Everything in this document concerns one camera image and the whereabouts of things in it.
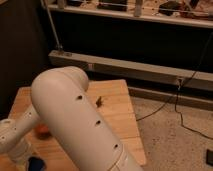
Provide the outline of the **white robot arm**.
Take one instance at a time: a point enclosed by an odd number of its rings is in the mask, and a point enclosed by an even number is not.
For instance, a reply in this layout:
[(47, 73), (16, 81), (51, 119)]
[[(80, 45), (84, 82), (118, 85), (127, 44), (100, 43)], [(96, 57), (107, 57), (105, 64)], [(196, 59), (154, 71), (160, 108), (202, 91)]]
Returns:
[(80, 171), (143, 171), (85, 92), (87, 74), (70, 66), (40, 73), (31, 84), (31, 105), (17, 120), (0, 121), (0, 154), (23, 162), (24, 136), (43, 122)]

